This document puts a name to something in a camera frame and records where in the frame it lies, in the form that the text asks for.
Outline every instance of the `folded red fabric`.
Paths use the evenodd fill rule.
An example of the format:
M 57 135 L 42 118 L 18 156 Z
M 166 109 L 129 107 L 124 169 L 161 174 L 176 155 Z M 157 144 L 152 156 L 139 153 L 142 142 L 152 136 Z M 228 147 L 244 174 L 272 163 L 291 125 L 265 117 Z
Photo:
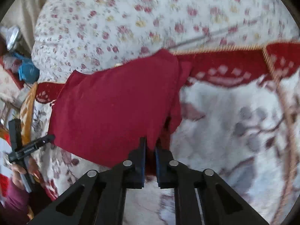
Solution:
M 74 71 L 53 106 L 48 133 L 55 145 L 107 167 L 125 160 L 140 137 L 153 150 L 166 119 L 170 133 L 182 120 L 179 90 L 191 66 L 160 50 L 92 75 Z

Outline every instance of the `bed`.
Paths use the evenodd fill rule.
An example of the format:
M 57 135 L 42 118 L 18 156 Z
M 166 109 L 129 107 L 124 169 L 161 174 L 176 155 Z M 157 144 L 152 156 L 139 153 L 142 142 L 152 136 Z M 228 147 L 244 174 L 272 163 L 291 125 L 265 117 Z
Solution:
M 251 51 L 274 41 L 296 43 L 296 22 L 281 0 L 47 0 L 32 49 L 40 78 L 30 138 L 47 133 L 53 100 L 73 70 L 93 73 L 162 47 L 180 56 L 193 50 Z M 284 191 L 290 167 L 285 136 L 295 136 L 299 145 L 299 64 L 286 56 L 278 58 L 283 97 L 263 72 L 251 78 L 251 62 L 244 67 L 243 58 L 234 63 L 222 60 L 212 62 L 213 67 L 191 77 L 192 86 L 181 89 L 183 121 L 171 137 L 170 149 L 175 159 L 193 169 L 214 169 L 268 222 L 280 223 L 300 194 L 299 172 L 289 177 L 289 194 Z M 238 78 L 251 80 L 241 84 Z M 49 84 L 55 84 L 54 93 Z M 284 121 L 282 100 L 292 124 Z M 298 169 L 299 150 L 294 154 Z M 88 170 L 107 169 L 51 144 L 34 158 L 52 199 Z M 123 220 L 150 222 L 175 224 L 174 194 L 160 190 L 151 176 L 145 189 L 128 191 Z

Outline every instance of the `person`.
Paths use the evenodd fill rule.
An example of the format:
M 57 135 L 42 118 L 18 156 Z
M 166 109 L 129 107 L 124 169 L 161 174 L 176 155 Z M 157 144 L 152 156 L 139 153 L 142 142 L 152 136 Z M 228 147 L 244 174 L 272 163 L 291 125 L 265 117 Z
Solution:
M 20 174 L 26 170 L 17 164 L 11 166 L 13 172 L 10 179 L 4 205 L 0 203 L 0 224 L 2 225 L 25 225 L 29 222 L 28 205 L 29 193 L 26 192 Z M 38 166 L 33 158 L 29 159 L 28 172 L 36 175 Z

